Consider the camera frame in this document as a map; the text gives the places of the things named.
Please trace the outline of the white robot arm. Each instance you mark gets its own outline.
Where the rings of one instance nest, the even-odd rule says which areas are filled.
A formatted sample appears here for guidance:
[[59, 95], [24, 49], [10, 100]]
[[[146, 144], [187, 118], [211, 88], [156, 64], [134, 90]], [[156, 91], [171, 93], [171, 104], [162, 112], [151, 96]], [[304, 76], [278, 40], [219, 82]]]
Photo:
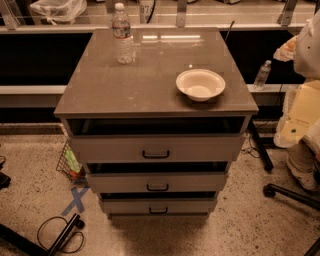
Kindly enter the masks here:
[[276, 128], [274, 142], [289, 148], [300, 141], [312, 151], [320, 150], [320, 11], [307, 20], [300, 33], [279, 47], [276, 60], [293, 61], [294, 71], [305, 78], [297, 88], [285, 94], [283, 115]]

